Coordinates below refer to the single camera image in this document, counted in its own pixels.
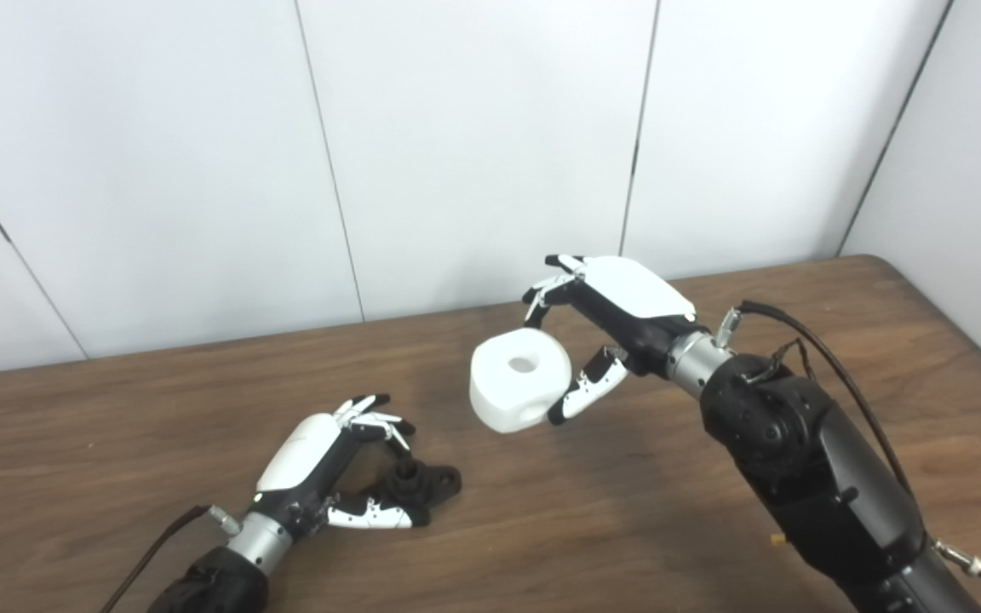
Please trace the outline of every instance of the wire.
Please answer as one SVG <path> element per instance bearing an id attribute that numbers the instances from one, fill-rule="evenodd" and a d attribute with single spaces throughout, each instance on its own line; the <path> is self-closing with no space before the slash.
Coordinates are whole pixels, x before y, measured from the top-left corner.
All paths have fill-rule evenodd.
<path id="1" fill-rule="evenodd" d="M 770 304 L 763 304 L 760 302 L 752 302 L 751 300 L 744 300 L 737 306 L 737 310 L 741 313 L 755 313 L 758 315 L 763 315 L 763 317 L 777 319 L 777 321 L 786 324 L 791 327 L 791 329 L 797 330 L 798 334 L 806 338 L 809 344 L 817 348 L 817 352 L 820 352 L 821 356 L 828 360 L 830 368 L 834 370 L 835 374 L 840 377 L 842 385 L 845 385 L 847 391 L 850 392 L 850 396 L 853 396 L 853 401 L 861 409 L 861 415 L 864 416 L 865 422 L 869 423 L 869 430 L 873 431 L 873 436 L 876 438 L 876 443 L 879 444 L 881 450 L 884 451 L 884 457 L 888 460 L 888 465 L 892 467 L 892 473 L 895 473 L 896 481 L 899 482 L 900 486 L 906 490 L 907 494 L 910 495 L 911 501 L 915 501 L 915 492 L 911 491 L 910 483 L 907 481 L 907 474 L 904 473 L 903 466 L 899 463 L 899 458 L 896 457 L 895 450 L 892 449 L 892 444 L 888 443 L 888 437 L 884 434 L 884 428 L 881 427 L 881 423 L 876 419 L 876 414 L 873 409 L 869 407 L 869 401 L 865 399 L 861 389 L 858 388 L 858 384 L 853 381 L 853 377 L 850 376 L 849 371 L 846 370 L 845 366 L 842 365 L 835 354 L 828 349 L 828 346 L 824 345 L 824 341 L 821 341 L 820 337 L 815 335 L 812 330 L 808 329 L 807 326 L 802 324 L 802 322 L 797 321 L 793 315 L 787 314 L 782 309 L 778 309 L 777 306 L 770 306 Z M 806 353 L 802 353 L 801 356 L 805 359 L 807 364 Z M 915 507 L 918 506 L 918 501 L 915 501 Z"/>
<path id="2" fill-rule="evenodd" d="M 114 593 L 112 593 L 112 597 L 108 599 L 108 602 L 105 602 L 105 606 L 101 606 L 100 613 L 108 613 L 109 610 L 112 610 L 113 606 L 116 606 L 116 603 L 119 602 L 120 598 L 123 596 L 123 593 L 128 591 L 128 588 L 131 587 L 131 583 L 135 582 L 135 579 L 139 578 L 139 574 L 141 574 L 143 568 L 146 568 L 149 561 L 151 561 L 153 558 L 153 554 L 157 553 L 157 550 L 164 545 L 164 543 L 169 539 L 169 536 L 175 535 L 176 532 L 180 531 L 180 528 L 187 526 L 192 522 L 192 520 L 202 516 L 203 513 L 207 512 L 208 508 L 210 508 L 210 505 L 193 506 L 192 508 L 187 509 L 186 513 L 183 513 L 183 515 L 178 517 L 174 523 L 169 524 L 169 527 L 164 529 L 164 532 L 161 532 L 161 536 L 159 536 L 156 541 L 153 541 L 151 547 L 146 550 L 146 553 L 143 554 L 143 558 L 140 559 L 139 563 L 135 564 L 135 567 L 132 568 L 131 573 L 128 573 L 128 577 L 123 579 L 123 582 L 120 583 L 120 587 L 117 588 Z"/>

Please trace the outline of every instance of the robotic hand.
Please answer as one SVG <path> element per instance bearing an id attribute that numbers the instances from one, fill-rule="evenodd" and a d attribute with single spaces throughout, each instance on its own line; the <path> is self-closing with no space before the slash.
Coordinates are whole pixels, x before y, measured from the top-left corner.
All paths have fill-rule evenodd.
<path id="1" fill-rule="evenodd" d="M 706 432 L 722 443 L 788 542 L 828 576 L 862 613 L 981 613 L 942 559 L 981 577 L 981 559 L 927 535 L 891 446 L 837 358 L 795 319 L 744 302 L 711 335 L 696 310 L 637 261 L 550 255 L 559 275 L 535 284 L 526 327 L 540 327 L 553 306 L 570 304 L 606 331 L 606 346 L 548 411 L 553 424 L 580 414 L 626 379 L 655 374 L 700 403 Z M 779 318 L 824 353 L 867 412 L 889 471 L 841 407 L 814 381 L 773 356 L 728 347 L 741 314 Z"/>
<path id="2" fill-rule="evenodd" d="M 268 575 L 285 552 L 327 524 L 360 529 L 429 524 L 429 508 L 460 491 L 460 473 L 425 466 L 411 456 L 404 436 L 414 434 L 414 427 L 371 410 L 388 400 L 385 393 L 358 396 L 334 414 L 303 420 L 268 463 L 243 521 L 217 506 L 207 508 L 229 542 L 195 561 L 149 612 L 258 613 L 267 605 Z M 396 453 L 393 469 L 361 496 L 332 491 L 359 446 L 374 442 Z"/>
<path id="3" fill-rule="evenodd" d="M 606 395 L 627 373 L 673 379 L 671 352 L 686 339 L 705 334 L 705 327 L 696 323 L 694 304 L 638 261 L 571 255 L 549 255 L 546 261 L 567 274 L 545 279 L 525 292 L 521 300 L 530 304 L 525 327 L 538 329 L 550 307 L 571 304 L 619 344 L 600 348 L 550 407 L 548 419 L 555 426 Z M 727 354 L 717 352 L 714 358 L 724 360 Z M 686 380 L 686 374 L 694 373 L 681 373 L 677 383 L 689 384 L 686 388 L 697 397 L 702 384 Z"/>

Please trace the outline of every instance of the panel seam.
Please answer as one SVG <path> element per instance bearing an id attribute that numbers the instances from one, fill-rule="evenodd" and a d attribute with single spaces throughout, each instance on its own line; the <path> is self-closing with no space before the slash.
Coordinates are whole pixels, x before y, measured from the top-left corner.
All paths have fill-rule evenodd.
<path id="1" fill-rule="evenodd" d="M 653 67 L 653 48 L 657 45 L 657 21 L 661 16 L 661 0 L 653 7 L 653 28 L 650 31 L 650 50 L 645 56 L 645 77 L 642 80 L 642 101 L 638 109 L 638 127 L 634 129 L 634 152 L 630 162 L 630 179 L 627 182 L 627 204 L 623 206 L 623 226 L 619 232 L 619 255 L 623 255 L 623 247 L 627 243 L 627 224 L 630 221 L 630 203 L 634 195 L 634 175 L 638 170 L 638 151 L 642 143 L 642 121 L 645 119 L 645 98 L 650 93 L 650 69 Z"/>
<path id="2" fill-rule="evenodd" d="M 861 207 L 865 205 L 865 201 L 869 198 L 869 190 L 872 190 L 873 183 L 876 182 L 876 174 L 880 172 L 884 158 L 888 153 L 888 148 L 892 146 L 892 139 L 894 139 L 896 131 L 899 129 L 899 122 L 903 121 L 904 114 L 907 112 L 907 105 L 910 104 L 911 97 L 915 94 L 915 87 L 918 86 L 919 80 L 922 79 L 922 71 L 926 70 L 926 63 L 930 60 L 933 47 L 938 43 L 938 36 L 941 36 L 941 30 L 945 25 L 945 20 L 949 18 L 949 11 L 953 8 L 953 1 L 947 1 L 945 9 L 941 11 L 941 19 L 938 20 L 938 26 L 933 30 L 930 43 L 926 46 L 926 52 L 922 54 L 922 60 L 919 62 L 918 70 L 915 70 L 915 77 L 911 78 L 910 87 L 907 88 L 907 94 L 904 96 L 903 104 L 899 105 L 899 113 L 896 113 L 896 119 L 892 122 L 892 128 L 888 131 L 888 137 L 884 139 L 881 154 L 876 156 L 876 163 L 873 164 L 873 170 L 869 172 L 869 178 L 865 181 L 865 188 L 861 191 L 861 197 L 858 198 L 858 205 L 853 209 L 853 215 L 850 216 L 850 222 L 846 226 L 846 231 L 842 233 L 842 240 L 838 243 L 838 249 L 835 249 L 835 257 L 840 256 L 842 249 L 846 247 L 846 242 L 850 239 L 850 232 L 853 232 L 853 226 L 855 226 L 855 222 L 858 220 L 858 215 L 861 214 Z"/>
<path id="3" fill-rule="evenodd" d="M 308 37 L 305 35 L 305 23 L 301 15 L 301 4 L 291 0 L 293 10 L 297 15 L 297 31 L 301 33 L 301 47 L 305 51 L 305 66 L 308 69 L 308 82 L 313 87 L 313 101 L 316 104 L 316 118 L 320 121 L 320 137 L 324 141 L 324 155 L 328 158 L 328 174 L 331 175 L 331 190 L 336 195 L 336 207 L 339 210 L 339 225 L 343 230 L 343 242 L 347 245 L 347 261 L 351 267 L 351 279 L 354 281 L 354 296 L 358 299 L 359 316 L 365 322 L 365 306 L 362 304 L 362 288 L 358 283 L 358 269 L 354 267 L 354 251 L 351 249 L 350 233 L 347 232 L 347 217 L 343 214 L 343 202 L 339 198 L 339 181 L 336 180 L 336 165 L 331 160 L 331 146 L 328 143 L 328 131 L 324 127 L 324 108 L 320 105 L 320 94 L 316 90 L 316 77 L 313 74 L 313 60 L 308 55 Z"/>
<path id="4" fill-rule="evenodd" d="M 5 226 L 1 220 L 0 233 L 3 234 L 3 239 L 10 244 L 10 248 L 13 250 L 14 255 L 17 256 L 17 260 L 19 260 L 20 264 L 25 268 L 26 274 L 28 274 L 28 277 L 32 279 L 32 283 L 36 285 L 36 288 L 40 291 L 40 295 L 42 295 L 44 301 L 48 303 L 48 307 L 51 307 L 51 312 L 54 313 L 55 317 L 59 319 L 59 323 L 62 324 L 63 329 L 65 329 L 66 333 L 70 335 L 71 341 L 74 341 L 74 345 L 77 346 L 78 351 L 82 353 L 82 357 L 89 360 L 89 353 L 86 352 L 85 347 L 82 346 L 82 342 L 78 340 L 77 334 L 74 334 L 74 330 L 71 329 L 70 324 L 67 324 L 66 318 L 63 317 L 62 311 L 59 310 L 59 307 L 55 305 L 54 300 L 51 299 L 51 295 L 48 294 L 47 288 L 43 287 L 43 284 L 40 283 L 40 279 L 38 276 L 36 276 L 36 273 L 32 271 L 32 267 L 30 264 L 28 264 L 28 260 L 25 260 L 25 256 L 23 256 L 22 252 L 20 252 L 20 249 L 17 249 L 17 243 L 11 239 L 10 234 L 7 233 L 7 229 L 5 229 Z"/>

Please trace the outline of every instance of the wooden table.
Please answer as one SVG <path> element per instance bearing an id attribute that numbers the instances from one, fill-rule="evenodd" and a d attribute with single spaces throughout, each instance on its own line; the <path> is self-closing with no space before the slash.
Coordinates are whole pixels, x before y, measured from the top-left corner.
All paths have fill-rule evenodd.
<path id="1" fill-rule="evenodd" d="M 875 403 L 931 531 L 981 555 L 981 352 L 894 269 L 852 257 L 676 286 L 711 325 L 752 298 L 816 329 Z M 468 357 L 522 317 L 503 304 L 0 373 L 0 610 L 97 610 L 169 521 L 195 503 L 241 513 L 291 428 L 362 392 L 391 392 L 416 456 L 457 466 L 464 490 L 425 529 L 299 544 L 269 612 L 850 610 L 771 546 L 774 523 L 665 381 L 626 381 L 564 427 L 483 427 Z M 545 329 L 575 364 L 605 342 L 568 309 Z M 751 318 L 735 346 L 790 337 Z M 385 463 L 363 451 L 343 485 Z M 191 524 L 117 610 L 144 610 L 218 542 Z"/>

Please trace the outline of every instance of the black arm segment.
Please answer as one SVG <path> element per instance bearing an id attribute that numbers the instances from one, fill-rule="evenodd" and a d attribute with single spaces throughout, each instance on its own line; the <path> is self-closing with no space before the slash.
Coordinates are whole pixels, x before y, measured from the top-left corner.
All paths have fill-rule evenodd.
<path id="1" fill-rule="evenodd" d="M 706 432 L 729 450 L 805 561 L 861 613 L 981 613 L 932 550 L 904 491 L 827 392 L 739 354 L 706 381 Z"/>
<path id="2" fill-rule="evenodd" d="M 261 613 L 267 576 L 248 559 L 215 547 L 168 586 L 147 613 Z"/>

